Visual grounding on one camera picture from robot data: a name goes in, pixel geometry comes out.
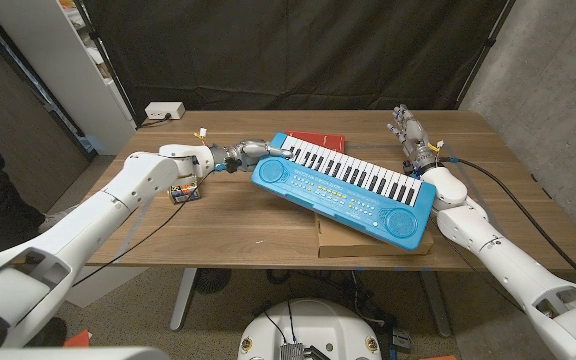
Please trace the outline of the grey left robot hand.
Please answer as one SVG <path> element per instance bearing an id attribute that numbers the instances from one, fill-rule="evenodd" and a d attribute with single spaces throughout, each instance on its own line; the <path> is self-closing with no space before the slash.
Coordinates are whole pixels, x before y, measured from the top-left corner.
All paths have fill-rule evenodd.
<path id="1" fill-rule="evenodd" d="M 216 171 L 253 171 L 265 157 L 290 159 L 292 152 L 271 146 L 263 140 L 244 140 L 235 145 L 222 147 L 214 144 L 211 148 Z"/>

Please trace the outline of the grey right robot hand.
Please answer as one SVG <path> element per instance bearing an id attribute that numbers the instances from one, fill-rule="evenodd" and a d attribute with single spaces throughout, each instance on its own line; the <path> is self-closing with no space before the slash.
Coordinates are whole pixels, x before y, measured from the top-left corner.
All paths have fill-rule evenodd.
<path id="1" fill-rule="evenodd" d="M 404 104 L 395 107 L 392 115 L 395 125 L 388 124 L 387 127 L 402 144 L 403 152 L 410 162 L 406 170 L 421 177 L 426 171 L 437 167 L 443 141 L 433 145 L 426 130 Z"/>

